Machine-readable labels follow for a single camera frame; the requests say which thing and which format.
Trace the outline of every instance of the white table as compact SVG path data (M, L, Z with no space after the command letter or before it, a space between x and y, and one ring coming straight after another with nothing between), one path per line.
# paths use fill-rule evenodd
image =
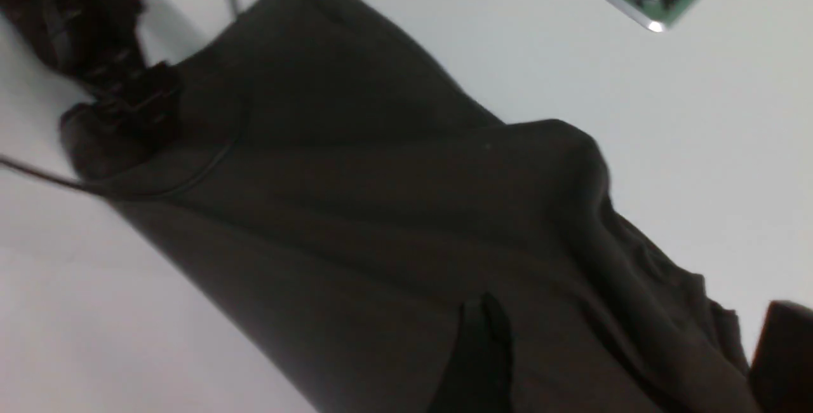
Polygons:
M222 30L214 1L147 0L151 59ZM665 34L604 0L366 1L506 121L595 136L618 210L740 312L747 351L771 299L813 305L813 0L701 0ZM0 24L0 150L67 173L55 123L81 94L19 43ZM0 189L0 410L311 411L104 204Z

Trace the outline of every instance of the white surface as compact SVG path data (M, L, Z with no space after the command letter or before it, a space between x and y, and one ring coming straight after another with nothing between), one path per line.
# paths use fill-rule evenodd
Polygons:
M595 136L619 211L740 312L746 350L771 299L813 305L813 1L702 0L665 34L603 0L366 1L506 121ZM229 20L224 0L147 2L153 60ZM81 96L19 44L0 23L0 150L67 173L55 123ZM0 190L0 410L310 410L105 205Z

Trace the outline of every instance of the dark fabric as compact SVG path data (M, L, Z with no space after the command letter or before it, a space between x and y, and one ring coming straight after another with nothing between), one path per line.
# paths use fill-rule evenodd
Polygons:
M813 309L770 304L748 379L766 413L813 411Z
M735 316L613 211L580 130L503 125L359 0L259 0L180 71L183 139L110 187L241 140L116 206L322 413L427 410L484 292L515 411L758 411Z

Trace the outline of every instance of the cloth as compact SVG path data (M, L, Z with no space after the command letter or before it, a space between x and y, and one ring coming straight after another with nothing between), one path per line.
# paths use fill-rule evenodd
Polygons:
M736 316L615 213L580 130L506 126L360 0L259 0L178 68L183 138L79 172L159 192L240 134L114 205L322 413L427 410L485 292L515 411L758 411Z

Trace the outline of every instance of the black object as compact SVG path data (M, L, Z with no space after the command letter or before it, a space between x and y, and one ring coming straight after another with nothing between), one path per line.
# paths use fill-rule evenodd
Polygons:
M249 107L194 186L112 204L317 410L416 413L488 384L491 413L509 389L517 413L760 411L734 312L615 212L595 141L506 126L360 0L259 0L177 69L178 140L136 166L100 151L119 171L94 182L186 182ZM484 291L512 356L494 320L450 358Z
M180 78L165 63L147 67L136 37L140 0L0 0L0 8L40 60L96 98L63 121L93 132L95 147L81 150L85 161L104 151L126 168L177 138ZM70 150L77 146L66 138Z
M764 413L813 411L813 311L770 304L749 383Z
M511 323L494 296L464 303L455 349L429 413L510 413L513 346Z

